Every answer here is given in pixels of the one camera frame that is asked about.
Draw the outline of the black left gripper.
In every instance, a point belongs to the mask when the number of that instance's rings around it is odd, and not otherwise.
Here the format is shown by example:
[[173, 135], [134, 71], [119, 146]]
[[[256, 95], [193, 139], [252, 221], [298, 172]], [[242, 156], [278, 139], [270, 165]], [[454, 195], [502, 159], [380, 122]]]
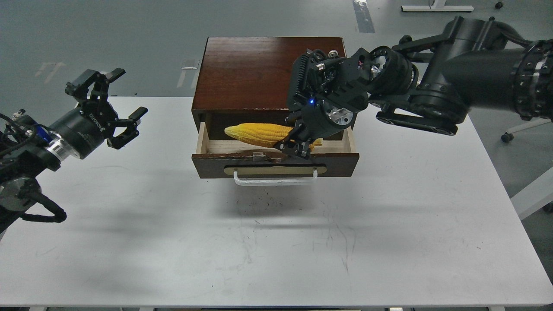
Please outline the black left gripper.
[[[139, 107], [128, 118], [119, 119], [108, 102], [109, 85], [125, 73], [122, 68], [108, 73], [87, 69], [73, 82], [67, 82], [65, 93], [77, 104], [49, 127], [74, 149], [75, 157], [84, 159], [90, 155], [105, 141], [105, 134], [108, 146], [118, 150], [139, 136], [137, 126], [148, 109]], [[113, 136], [118, 127], [124, 131]]]

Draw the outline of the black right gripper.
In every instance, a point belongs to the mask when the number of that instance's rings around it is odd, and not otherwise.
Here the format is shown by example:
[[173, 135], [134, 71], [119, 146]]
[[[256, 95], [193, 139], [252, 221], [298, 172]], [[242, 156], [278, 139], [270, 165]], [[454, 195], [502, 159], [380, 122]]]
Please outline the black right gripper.
[[297, 123], [288, 135], [274, 144], [288, 157], [309, 159], [314, 140], [328, 138], [354, 124], [357, 115], [337, 108], [313, 96], [301, 96], [302, 123]]

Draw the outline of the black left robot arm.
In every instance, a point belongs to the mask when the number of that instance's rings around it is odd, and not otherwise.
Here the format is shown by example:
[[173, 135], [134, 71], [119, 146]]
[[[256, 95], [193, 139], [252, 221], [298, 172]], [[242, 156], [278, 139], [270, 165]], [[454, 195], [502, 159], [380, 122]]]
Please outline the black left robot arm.
[[139, 135], [137, 126], [147, 108], [120, 118], [108, 102], [109, 85], [125, 74], [84, 71], [68, 82], [65, 93], [77, 104], [50, 126], [36, 122], [24, 109], [1, 115], [0, 210], [1, 231], [16, 220], [60, 223], [67, 213], [42, 193], [36, 179], [49, 169], [57, 171], [69, 156], [83, 159], [103, 142], [120, 149]]

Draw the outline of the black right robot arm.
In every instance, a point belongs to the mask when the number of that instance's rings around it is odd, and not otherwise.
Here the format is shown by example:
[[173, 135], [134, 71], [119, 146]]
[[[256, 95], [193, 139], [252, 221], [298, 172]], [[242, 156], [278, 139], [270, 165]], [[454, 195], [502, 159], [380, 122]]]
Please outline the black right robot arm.
[[392, 48], [306, 51], [294, 63], [286, 121], [274, 147], [308, 159], [310, 144], [354, 124], [369, 105], [386, 124], [452, 136], [471, 108], [552, 119], [552, 41], [528, 41], [494, 19], [457, 16], [444, 31]]

